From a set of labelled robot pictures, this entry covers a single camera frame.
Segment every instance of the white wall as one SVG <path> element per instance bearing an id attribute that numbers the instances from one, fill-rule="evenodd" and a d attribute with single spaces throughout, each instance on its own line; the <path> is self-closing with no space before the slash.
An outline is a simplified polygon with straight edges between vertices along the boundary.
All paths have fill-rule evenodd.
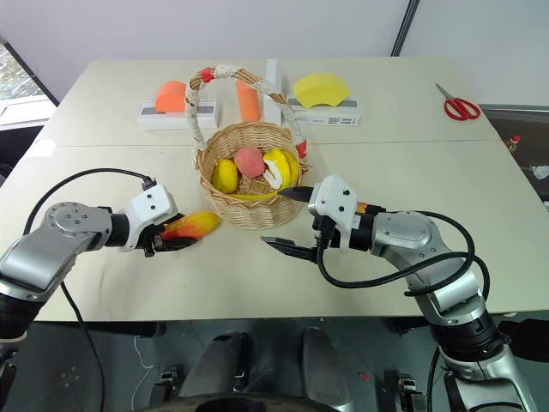
<path id="1" fill-rule="evenodd" d="M 421 0 L 402 56 L 442 56 L 480 103 L 549 106 L 548 0 Z"/>
<path id="2" fill-rule="evenodd" d="M 407 0 L 0 0 L 0 34 L 61 100 L 98 58 L 388 56 L 406 6 Z"/>

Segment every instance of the table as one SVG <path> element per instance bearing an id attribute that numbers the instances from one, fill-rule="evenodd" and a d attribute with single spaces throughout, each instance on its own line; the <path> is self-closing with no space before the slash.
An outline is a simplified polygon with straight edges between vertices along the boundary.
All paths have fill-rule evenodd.
<path id="1" fill-rule="evenodd" d="M 150 173 L 169 188 L 181 212 L 205 209 L 208 201 L 190 165 L 191 153 L 188 146 L 98 146 L 26 156 L 0 189 L 0 248 L 20 235 L 28 211 L 47 188 L 90 167 Z M 311 145 L 309 162 L 313 168 L 305 183 L 339 173 L 363 200 L 389 209 L 436 210 L 467 227 L 492 273 L 492 312 L 547 309 L 549 215 L 501 142 L 318 144 Z M 140 184 L 127 176 L 85 177 L 49 204 L 70 200 L 116 210 Z M 419 314 L 414 300 L 402 295 L 404 281 L 374 289 L 334 288 L 315 265 L 285 257 L 259 239 L 279 235 L 313 245 L 311 222 L 304 206 L 281 227 L 243 231 L 224 222 L 191 248 L 153 258 L 105 248 L 80 255 L 66 282 L 90 321 Z M 447 244 L 462 250 L 460 235 L 440 227 Z M 330 251 L 327 266 L 347 280 L 393 270 L 383 259 L 358 251 L 347 256 Z M 74 320 L 74 315 L 58 291 L 38 320 Z"/>
<path id="2" fill-rule="evenodd" d="M 262 60 L 229 63 L 258 74 L 264 69 Z M 207 209 L 191 166 L 189 133 L 144 132 L 136 114 L 160 83 L 184 80 L 209 64 L 91 64 L 0 188 L 0 250 L 20 236 L 28 212 L 45 191 L 90 167 L 150 174 L 166 185 L 182 213 Z M 549 215 L 484 116 L 471 122 L 445 117 L 434 82 L 470 98 L 447 64 L 430 58 L 284 59 L 282 67 L 291 81 L 318 68 L 333 71 L 346 78 L 364 107 L 359 127 L 304 127 L 313 166 L 305 184 L 338 173 L 364 201 L 453 217 L 473 235 L 478 255 L 491 270 L 492 312 L 549 308 Z M 230 82 L 214 82 L 204 92 L 222 99 L 222 125 L 238 121 Z M 77 201 L 116 210 L 140 191 L 140 184 L 127 176 L 85 177 L 46 206 Z M 419 315 L 414 300 L 402 295 L 404 281 L 338 289 L 313 264 L 285 257 L 259 239 L 278 235 L 313 245 L 311 222 L 304 207 L 292 221 L 264 231 L 222 223 L 191 248 L 153 258 L 105 248 L 80 255 L 66 282 L 88 321 Z M 445 242 L 463 250 L 460 235 L 439 226 Z M 326 262 L 334 276 L 348 281 L 394 271 L 383 259 L 357 251 L 346 256 L 331 251 Z M 74 319 L 59 291 L 38 316 Z"/>

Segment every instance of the wicker basket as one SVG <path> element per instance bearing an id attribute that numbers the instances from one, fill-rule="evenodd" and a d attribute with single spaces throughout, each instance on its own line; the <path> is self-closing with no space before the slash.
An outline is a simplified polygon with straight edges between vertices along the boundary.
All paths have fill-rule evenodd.
<path id="1" fill-rule="evenodd" d="M 256 90 L 268 94 L 279 104 L 290 130 L 264 122 L 239 123 L 217 131 L 208 143 L 205 143 L 196 117 L 198 90 L 204 83 L 214 78 L 224 77 L 243 80 Z M 247 70 L 220 65 L 216 68 L 206 68 L 190 79 L 186 89 L 186 105 L 187 117 L 196 145 L 196 168 L 200 173 L 202 186 L 208 191 L 215 213 L 243 229 L 265 229 L 291 220 L 299 212 L 298 202 L 278 195 L 256 201 L 240 200 L 218 191 L 211 184 L 217 162 L 221 159 L 231 159 L 237 150 L 250 144 L 262 152 L 271 148 L 283 148 L 299 159 L 299 177 L 296 185 L 300 185 L 306 171 L 306 140 L 301 134 L 293 109 L 287 104 L 284 95 L 276 92 L 272 85 Z M 237 189 L 237 193 L 242 194 L 266 194 L 273 191 L 274 189 L 263 177 L 246 179 L 242 176 Z"/>

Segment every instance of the red scissors handle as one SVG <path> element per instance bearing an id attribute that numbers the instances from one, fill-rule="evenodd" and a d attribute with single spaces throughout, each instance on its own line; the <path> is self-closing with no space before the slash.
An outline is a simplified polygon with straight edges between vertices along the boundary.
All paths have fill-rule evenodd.
<path id="1" fill-rule="evenodd" d="M 454 97 L 446 99 L 444 111 L 454 120 L 472 120 L 480 116 L 480 109 L 468 100 Z"/>

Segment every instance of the orange foam block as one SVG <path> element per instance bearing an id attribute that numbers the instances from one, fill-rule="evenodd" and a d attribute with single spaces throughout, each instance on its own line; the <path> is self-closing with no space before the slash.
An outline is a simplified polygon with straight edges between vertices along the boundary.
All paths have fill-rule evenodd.
<path id="1" fill-rule="evenodd" d="M 237 81 L 238 103 L 240 104 L 240 117 L 243 122 L 256 122 L 261 117 L 257 91 L 242 80 Z"/>
<path id="2" fill-rule="evenodd" d="M 156 112 L 184 112 L 185 88 L 185 83 L 175 80 L 160 86 L 154 101 Z"/>

